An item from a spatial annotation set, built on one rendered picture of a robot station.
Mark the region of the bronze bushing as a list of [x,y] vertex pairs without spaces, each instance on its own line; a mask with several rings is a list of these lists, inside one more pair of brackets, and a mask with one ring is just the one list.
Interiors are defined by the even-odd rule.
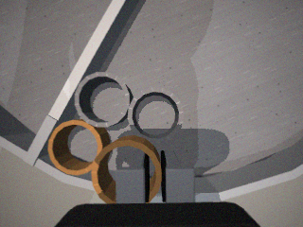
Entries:
[[160,155],[151,142],[149,142],[146,138],[136,135],[122,136],[103,148],[103,150],[98,154],[98,156],[95,158],[91,171],[93,187],[103,201],[106,203],[116,203],[116,181],[113,180],[109,172],[108,159],[112,149],[126,146],[140,148],[150,156],[155,166],[154,174],[150,179],[150,202],[158,193],[160,184],[162,182]]
[[[104,127],[95,127],[82,119],[70,120],[61,123],[50,135],[48,140],[48,153],[51,162],[60,171],[70,175],[80,175],[89,172],[94,162],[81,162],[70,153],[67,142],[70,132],[81,125],[90,130],[98,143],[98,154],[110,144],[110,137]],[[97,157],[96,156],[96,157]]]

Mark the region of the grey steel bushing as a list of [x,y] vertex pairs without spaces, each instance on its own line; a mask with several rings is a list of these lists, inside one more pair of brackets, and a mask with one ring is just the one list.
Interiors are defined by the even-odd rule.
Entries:
[[[125,105],[121,114],[114,120],[99,119],[91,108],[91,95],[94,90],[105,82],[114,82],[122,87],[125,95]],[[111,127],[123,122],[128,117],[128,109],[133,100],[130,88],[116,75],[109,72],[96,72],[87,76],[78,86],[75,93],[75,107],[79,116],[88,124],[95,127]],[[105,122],[105,123],[104,123]]]
[[[139,103],[149,96],[162,96],[166,98],[172,105],[175,111],[175,119],[171,126],[171,128],[166,131],[165,133],[161,133],[158,135],[155,134],[148,134],[141,130],[141,128],[138,126],[135,114],[136,109],[139,105]],[[149,89],[141,91],[139,94],[137,94],[128,109],[128,121],[131,127],[131,130],[135,133],[136,136],[146,138],[151,143],[162,143],[165,141],[170,140],[175,134],[178,133],[180,130],[182,124],[183,124],[183,117],[184,117],[184,111],[181,105],[180,100],[175,96],[174,93],[164,89],[164,88],[155,88],[151,87]]]

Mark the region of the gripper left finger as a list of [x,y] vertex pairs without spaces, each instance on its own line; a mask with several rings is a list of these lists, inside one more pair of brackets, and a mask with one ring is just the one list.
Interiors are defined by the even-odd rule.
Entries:
[[146,203],[150,196],[150,156],[137,150],[129,166],[116,170],[116,203]]

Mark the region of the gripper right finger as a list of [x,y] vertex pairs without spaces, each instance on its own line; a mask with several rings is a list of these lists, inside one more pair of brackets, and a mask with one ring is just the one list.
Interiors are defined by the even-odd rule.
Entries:
[[173,150],[161,150],[162,202],[195,202],[195,169],[181,166]]

